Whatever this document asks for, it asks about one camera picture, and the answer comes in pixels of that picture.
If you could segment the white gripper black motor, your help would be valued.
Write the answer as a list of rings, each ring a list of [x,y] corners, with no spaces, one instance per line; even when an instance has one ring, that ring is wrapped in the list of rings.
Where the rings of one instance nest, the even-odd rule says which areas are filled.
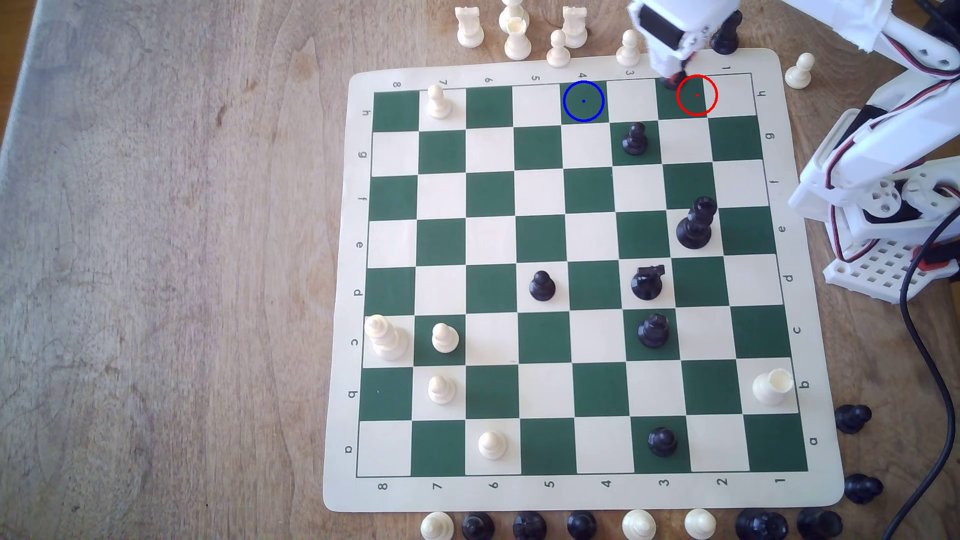
[[[738,1],[630,1],[629,16],[651,68],[670,79],[689,75],[688,64],[738,8]]]

